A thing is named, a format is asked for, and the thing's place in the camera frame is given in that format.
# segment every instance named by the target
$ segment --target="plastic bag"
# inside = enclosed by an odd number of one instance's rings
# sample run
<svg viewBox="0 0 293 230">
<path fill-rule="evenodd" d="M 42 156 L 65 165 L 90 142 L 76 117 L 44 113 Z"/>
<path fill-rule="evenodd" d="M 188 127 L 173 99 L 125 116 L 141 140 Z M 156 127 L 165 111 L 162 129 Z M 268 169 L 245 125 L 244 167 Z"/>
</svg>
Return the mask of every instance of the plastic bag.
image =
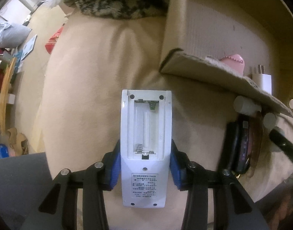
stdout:
<svg viewBox="0 0 293 230">
<path fill-rule="evenodd" d="M 26 40 L 30 32 L 31 29 L 29 27 L 16 23 L 2 22 L 0 24 L 0 47 L 16 48 Z"/>
</svg>

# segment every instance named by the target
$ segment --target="white remote control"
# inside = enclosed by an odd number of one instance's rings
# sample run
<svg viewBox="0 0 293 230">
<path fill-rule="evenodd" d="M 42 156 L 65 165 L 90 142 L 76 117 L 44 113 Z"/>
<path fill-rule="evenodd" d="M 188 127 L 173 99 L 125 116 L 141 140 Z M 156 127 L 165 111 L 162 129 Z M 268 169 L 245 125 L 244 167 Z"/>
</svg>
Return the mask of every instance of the white remote control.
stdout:
<svg viewBox="0 0 293 230">
<path fill-rule="evenodd" d="M 171 99 L 171 91 L 122 91 L 121 180 L 126 207 L 165 206 L 172 137 Z"/>
</svg>

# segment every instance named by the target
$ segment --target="metal rivet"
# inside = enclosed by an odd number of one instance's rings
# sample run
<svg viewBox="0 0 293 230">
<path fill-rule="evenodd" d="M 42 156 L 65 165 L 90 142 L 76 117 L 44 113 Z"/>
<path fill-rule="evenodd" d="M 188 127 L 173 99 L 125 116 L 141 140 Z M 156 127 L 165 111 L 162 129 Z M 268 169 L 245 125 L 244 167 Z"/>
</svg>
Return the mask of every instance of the metal rivet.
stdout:
<svg viewBox="0 0 293 230">
<path fill-rule="evenodd" d="M 94 164 L 94 167 L 96 167 L 96 168 L 101 168 L 103 166 L 104 166 L 104 164 L 102 162 L 97 162 Z"/>
<path fill-rule="evenodd" d="M 230 171 L 229 170 L 226 170 L 226 169 L 222 170 L 222 173 L 224 175 L 230 175 Z"/>
<path fill-rule="evenodd" d="M 61 175 L 67 175 L 70 171 L 68 169 L 63 169 L 60 171 Z"/>
<path fill-rule="evenodd" d="M 290 108 L 290 109 L 293 109 L 293 99 L 291 99 L 291 100 L 289 101 L 289 108 Z"/>
<path fill-rule="evenodd" d="M 196 162 L 191 161 L 191 162 L 189 162 L 188 166 L 190 168 L 195 168 L 196 166 L 198 166 L 198 164 Z"/>
</svg>

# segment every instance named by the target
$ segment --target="cardboard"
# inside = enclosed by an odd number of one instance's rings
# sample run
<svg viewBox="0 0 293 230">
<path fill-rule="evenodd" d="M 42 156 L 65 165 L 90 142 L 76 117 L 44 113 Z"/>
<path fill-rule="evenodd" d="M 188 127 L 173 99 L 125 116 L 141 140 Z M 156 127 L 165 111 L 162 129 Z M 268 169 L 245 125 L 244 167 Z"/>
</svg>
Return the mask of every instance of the cardboard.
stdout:
<svg viewBox="0 0 293 230">
<path fill-rule="evenodd" d="M 282 0 L 171 1 L 161 54 L 162 73 L 223 86 L 293 117 L 285 106 L 293 91 L 293 15 Z M 284 51 L 287 43 L 288 53 Z M 225 68 L 217 70 L 214 59 L 236 53 L 244 58 L 244 76 L 251 77 L 259 64 L 265 66 L 266 73 L 272 75 L 273 96 L 261 94 L 248 77 L 235 76 Z M 233 83 L 218 81 L 231 75 Z"/>
</svg>

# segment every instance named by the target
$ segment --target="beige cushion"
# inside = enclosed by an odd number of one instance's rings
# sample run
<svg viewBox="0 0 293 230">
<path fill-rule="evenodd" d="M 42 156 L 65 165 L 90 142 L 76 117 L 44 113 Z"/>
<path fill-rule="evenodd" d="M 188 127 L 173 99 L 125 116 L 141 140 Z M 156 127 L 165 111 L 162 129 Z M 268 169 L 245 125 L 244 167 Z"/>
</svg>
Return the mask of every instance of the beige cushion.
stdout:
<svg viewBox="0 0 293 230">
<path fill-rule="evenodd" d="M 49 60 L 43 91 L 43 137 L 53 177 L 63 168 L 86 169 L 113 150 L 119 139 L 122 89 L 171 90 L 176 145 L 191 160 L 216 169 L 226 124 L 237 117 L 236 94 L 160 74 L 164 28 L 165 18 L 118 21 L 79 12 L 69 18 Z M 248 185 L 253 200 L 293 172 L 287 158 L 279 156 L 278 161 L 276 154 L 260 160 L 260 171 L 251 179 L 254 187 Z M 278 162 L 280 168 L 273 174 Z M 123 207 L 120 182 L 104 195 L 111 229 L 181 228 L 187 192 L 179 192 L 171 176 L 162 209 Z M 211 193 L 209 200 L 213 221 Z"/>
</svg>

